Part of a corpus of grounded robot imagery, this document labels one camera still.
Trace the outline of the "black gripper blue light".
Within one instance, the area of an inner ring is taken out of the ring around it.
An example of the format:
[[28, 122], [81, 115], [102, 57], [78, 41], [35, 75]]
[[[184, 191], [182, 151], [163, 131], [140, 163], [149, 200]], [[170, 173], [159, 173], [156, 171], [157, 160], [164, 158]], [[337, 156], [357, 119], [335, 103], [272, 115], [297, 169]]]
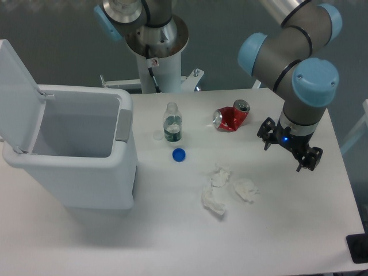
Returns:
[[296, 169], [302, 168], [313, 171], [319, 164], [323, 150], [319, 147], [310, 147], [312, 134], [297, 136], [291, 134], [290, 127], [277, 126], [275, 121], [268, 117], [261, 124], [257, 136], [264, 142], [264, 150], [267, 151], [272, 144], [279, 144], [288, 150], [298, 161]]

